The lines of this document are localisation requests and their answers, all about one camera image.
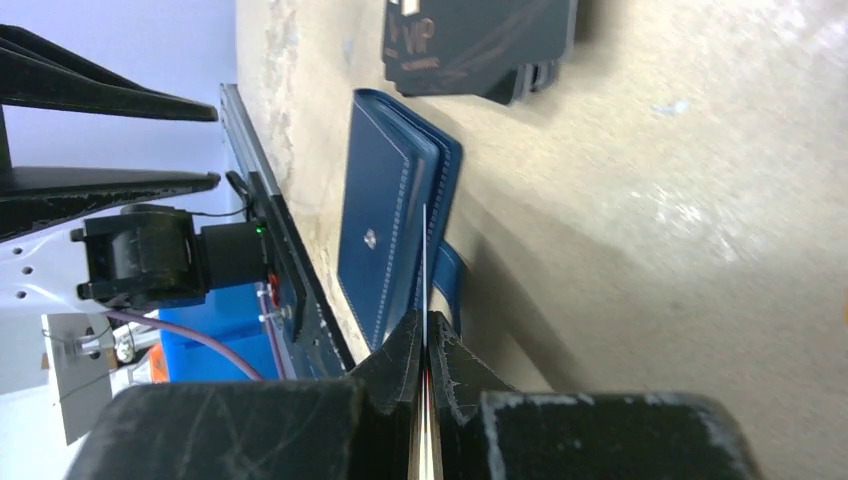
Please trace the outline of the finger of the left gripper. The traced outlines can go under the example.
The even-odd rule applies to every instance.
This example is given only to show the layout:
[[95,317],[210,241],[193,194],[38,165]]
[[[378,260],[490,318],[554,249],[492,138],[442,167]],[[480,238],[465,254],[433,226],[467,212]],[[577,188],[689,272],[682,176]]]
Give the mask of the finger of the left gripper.
[[155,120],[215,122],[214,106],[128,80],[19,26],[1,26],[1,103]]
[[13,167],[1,175],[1,240],[122,205],[211,190],[219,182],[213,172]]

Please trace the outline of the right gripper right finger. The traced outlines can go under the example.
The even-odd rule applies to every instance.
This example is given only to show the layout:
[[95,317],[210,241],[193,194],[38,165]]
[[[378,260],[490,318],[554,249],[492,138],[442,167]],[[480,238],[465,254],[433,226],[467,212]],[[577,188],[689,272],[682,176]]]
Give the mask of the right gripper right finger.
[[735,418],[690,392],[521,392],[439,312],[428,363],[446,479],[759,479]]

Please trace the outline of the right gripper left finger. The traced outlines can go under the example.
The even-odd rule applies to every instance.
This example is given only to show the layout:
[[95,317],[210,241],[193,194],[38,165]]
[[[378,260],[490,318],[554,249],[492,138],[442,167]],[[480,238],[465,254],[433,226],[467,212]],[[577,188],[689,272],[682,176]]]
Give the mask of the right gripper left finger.
[[414,479],[421,314],[348,374],[134,386],[101,412],[71,479]]

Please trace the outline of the single black credit card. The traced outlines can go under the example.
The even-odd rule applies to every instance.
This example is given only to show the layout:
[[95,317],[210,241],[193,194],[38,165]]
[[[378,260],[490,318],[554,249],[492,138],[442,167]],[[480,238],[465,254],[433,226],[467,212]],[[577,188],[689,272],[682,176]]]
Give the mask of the single black credit card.
[[438,425],[434,420],[433,385],[429,356],[429,282],[427,257],[427,204],[422,204],[422,240],[420,268],[420,315],[421,327],[420,371],[417,392],[417,410],[410,444],[410,479],[442,479],[440,441]]

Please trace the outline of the blue leather card holder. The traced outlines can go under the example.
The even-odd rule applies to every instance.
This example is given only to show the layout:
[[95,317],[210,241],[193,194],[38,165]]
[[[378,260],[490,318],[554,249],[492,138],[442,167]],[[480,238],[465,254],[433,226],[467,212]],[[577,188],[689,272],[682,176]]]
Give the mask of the blue leather card holder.
[[370,350],[420,307],[423,203],[429,294],[461,326],[464,264],[444,234],[462,159],[459,141],[389,94],[354,91],[337,278]]

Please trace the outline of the black credit card stack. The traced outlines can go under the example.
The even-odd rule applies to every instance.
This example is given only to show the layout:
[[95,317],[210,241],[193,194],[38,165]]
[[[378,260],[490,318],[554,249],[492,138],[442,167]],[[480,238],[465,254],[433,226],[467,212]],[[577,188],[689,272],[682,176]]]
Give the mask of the black credit card stack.
[[406,97],[473,95],[508,105],[548,88],[570,53],[571,0],[388,1],[385,78]]

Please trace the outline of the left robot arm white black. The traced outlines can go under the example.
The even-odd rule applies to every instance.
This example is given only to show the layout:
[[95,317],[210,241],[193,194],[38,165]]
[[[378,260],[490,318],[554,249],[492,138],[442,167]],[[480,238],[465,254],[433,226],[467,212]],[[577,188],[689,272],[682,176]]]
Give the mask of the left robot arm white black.
[[[214,122],[208,104],[143,87],[24,28],[1,28],[6,106]],[[215,173],[28,167],[1,151],[1,305],[20,313],[112,314],[201,303],[265,279],[261,226],[196,227],[168,197],[215,188]]]

